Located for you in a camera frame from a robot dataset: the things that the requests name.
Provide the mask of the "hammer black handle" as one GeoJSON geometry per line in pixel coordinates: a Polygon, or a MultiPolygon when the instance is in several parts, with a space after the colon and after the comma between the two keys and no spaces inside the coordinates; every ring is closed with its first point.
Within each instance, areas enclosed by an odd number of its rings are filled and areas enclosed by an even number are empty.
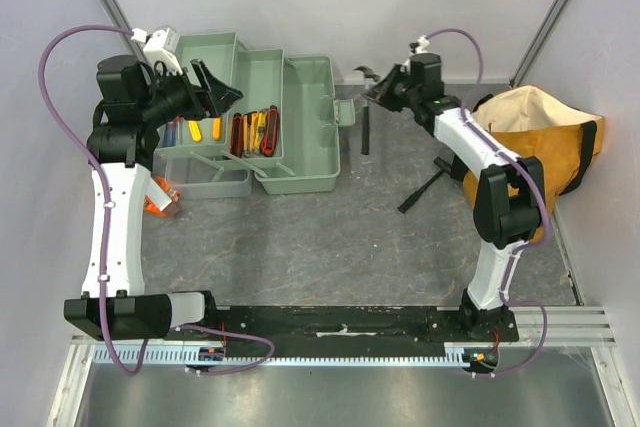
{"type": "MultiPolygon", "coordinates": [[[[377,84],[381,77],[376,74],[370,67],[360,65],[355,71],[363,74],[365,89],[377,84]]],[[[370,153],[370,102],[364,99],[362,109],[362,133],[361,133],[361,154],[368,156],[370,153]]]]}

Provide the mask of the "yellow handle screwdriver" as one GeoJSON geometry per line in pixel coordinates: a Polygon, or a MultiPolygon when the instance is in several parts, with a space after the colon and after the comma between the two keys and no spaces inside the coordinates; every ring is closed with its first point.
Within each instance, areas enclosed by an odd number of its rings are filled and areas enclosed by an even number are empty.
{"type": "Polygon", "coordinates": [[[214,141],[220,141],[222,137],[222,119],[214,118],[212,121],[212,138],[214,141]]]}
{"type": "Polygon", "coordinates": [[[192,141],[195,143],[200,143],[203,140],[203,136],[202,136],[199,122],[195,120],[189,120],[187,122],[187,125],[188,125],[189,134],[191,136],[192,141]]]}

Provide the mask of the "yellow black utility knife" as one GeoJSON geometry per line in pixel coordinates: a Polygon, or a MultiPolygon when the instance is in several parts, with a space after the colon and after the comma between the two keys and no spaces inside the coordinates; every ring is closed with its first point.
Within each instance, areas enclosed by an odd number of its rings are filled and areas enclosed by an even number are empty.
{"type": "Polygon", "coordinates": [[[264,130],[266,127],[266,117],[267,111],[261,110],[258,113],[257,119],[253,123],[253,151],[259,152],[260,145],[262,142],[262,137],[264,135],[264,130]]]}
{"type": "Polygon", "coordinates": [[[243,154],[249,156],[253,150],[253,123],[257,119],[256,111],[243,116],[243,154]]]}

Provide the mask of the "red handle screwdriver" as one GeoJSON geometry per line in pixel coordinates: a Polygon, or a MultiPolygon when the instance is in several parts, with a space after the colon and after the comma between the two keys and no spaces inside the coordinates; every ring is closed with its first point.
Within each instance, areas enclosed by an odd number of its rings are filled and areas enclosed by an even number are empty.
{"type": "Polygon", "coordinates": [[[182,117],[177,116],[174,119],[174,146],[178,146],[182,142],[182,117]]]}

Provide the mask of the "green translucent tool box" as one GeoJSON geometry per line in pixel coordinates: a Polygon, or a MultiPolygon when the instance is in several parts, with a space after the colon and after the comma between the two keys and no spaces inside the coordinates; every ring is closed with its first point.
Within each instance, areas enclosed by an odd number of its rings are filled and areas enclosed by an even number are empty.
{"type": "Polygon", "coordinates": [[[271,195],[335,188],[340,130],[354,124],[355,107],[337,98],[329,57],[251,50],[234,33],[171,33],[168,47],[182,67],[201,60],[243,97],[218,119],[162,127],[158,181],[184,199],[247,196],[254,181],[271,195]]]}

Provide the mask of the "black long tool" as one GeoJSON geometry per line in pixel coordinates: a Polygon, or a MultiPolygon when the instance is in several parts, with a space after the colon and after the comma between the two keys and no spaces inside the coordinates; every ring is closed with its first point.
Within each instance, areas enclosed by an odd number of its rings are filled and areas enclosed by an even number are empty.
{"type": "Polygon", "coordinates": [[[438,168],[437,172],[426,181],[421,187],[415,190],[412,194],[410,194],[398,207],[397,210],[401,214],[405,214],[408,210],[410,210],[424,195],[424,193],[443,175],[450,174],[452,165],[444,160],[441,157],[436,157],[434,159],[434,164],[438,168]]]}

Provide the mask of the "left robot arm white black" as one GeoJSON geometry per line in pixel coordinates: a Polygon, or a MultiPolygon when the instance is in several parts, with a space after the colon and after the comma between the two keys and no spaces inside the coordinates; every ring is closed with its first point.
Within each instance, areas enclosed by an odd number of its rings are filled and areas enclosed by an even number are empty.
{"type": "Polygon", "coordinates": [[[242,93],[218,80],[200,59],[198,79],[129,55],[102,60],[102,94],[86,147],[93,167],[95,212],[87,274],[65,319],[99,340],[162,339],[185,324],[201,340],[216,335],[220,316],[207,290],[148,294],[141,269],[142,216],[152,180],[159,130],[177,117],[202,120],[226,113],[242,93]]]}

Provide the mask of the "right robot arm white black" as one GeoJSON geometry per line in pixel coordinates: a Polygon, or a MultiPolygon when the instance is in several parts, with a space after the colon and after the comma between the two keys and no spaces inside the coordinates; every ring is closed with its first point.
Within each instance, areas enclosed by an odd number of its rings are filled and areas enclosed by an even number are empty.
{"type": "Polygon", "coordinates": [[[448,147],[477,180],[473,222],[481,238],[474,276],[445,327],[448,339],[516,341],[509,286],[523,251],[548,219],[544,169],[484,131],[455,96],[446,94],[442,62],[434,53],[412,55],[381,77],[363,71],[365,98],[391,112],[408,109],[415,122],[448,147]]]}

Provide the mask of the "orange screw box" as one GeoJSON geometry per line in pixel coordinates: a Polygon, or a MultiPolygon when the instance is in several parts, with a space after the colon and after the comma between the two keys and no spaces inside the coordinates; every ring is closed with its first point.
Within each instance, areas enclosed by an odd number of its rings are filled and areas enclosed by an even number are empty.
{"type": "Polygon", "coordinates": [[[173,217],[180,209],[180,198],[180,192],[164,178],[152,176],[147,187],[143,209],[146,213],[158,217],[173,217]]]}

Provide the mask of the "clear plastic screw box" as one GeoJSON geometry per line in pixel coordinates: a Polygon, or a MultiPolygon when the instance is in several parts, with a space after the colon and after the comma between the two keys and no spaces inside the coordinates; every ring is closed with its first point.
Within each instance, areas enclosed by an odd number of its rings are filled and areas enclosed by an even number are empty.
{"type": "Polygon", "coordinates": [[[172,196],[154,179],[149,181],[146,197],[146,206],[154,212],[164,213],[173,204],[172,196]]]}

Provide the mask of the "mustard canvas tote bag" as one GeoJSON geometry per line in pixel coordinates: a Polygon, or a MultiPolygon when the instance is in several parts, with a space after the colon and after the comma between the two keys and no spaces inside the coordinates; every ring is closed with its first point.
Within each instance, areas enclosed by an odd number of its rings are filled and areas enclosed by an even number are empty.
{"type": "Polygon", "coordinates": [[[544,168],[545,205],[576,190],[602,149],[605,118],[568,106],[525,85],[493,96],[464,113],[496,142],[544,168]]]}

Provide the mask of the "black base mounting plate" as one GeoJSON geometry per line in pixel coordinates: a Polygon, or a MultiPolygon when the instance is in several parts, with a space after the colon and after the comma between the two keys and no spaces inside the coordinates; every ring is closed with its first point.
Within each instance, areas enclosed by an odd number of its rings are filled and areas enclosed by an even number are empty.
{"type": "Polygon", "coordinates": [[[519,340],[506,308],[474,324],[461,308],[434,306],[230,306],[209,326],[266,338],[278,357],[439,355],[447,342],[519,340]]]}

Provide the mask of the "aluminium rail frame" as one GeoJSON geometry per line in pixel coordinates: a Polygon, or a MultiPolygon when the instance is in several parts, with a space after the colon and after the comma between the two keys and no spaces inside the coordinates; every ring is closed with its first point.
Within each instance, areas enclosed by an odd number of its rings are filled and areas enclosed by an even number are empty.
{"type": "Polygon", "coordinates": [[[51,407],[51,426],[634,426],[617,345],[603,309],[512,307],[519,340],[453,343],[470,366],[267,366],[259,336],[175,331],[151,345],[262,356],[244,366],[143,363],[135,341],[107,349],[77,334],[51,407]]]}

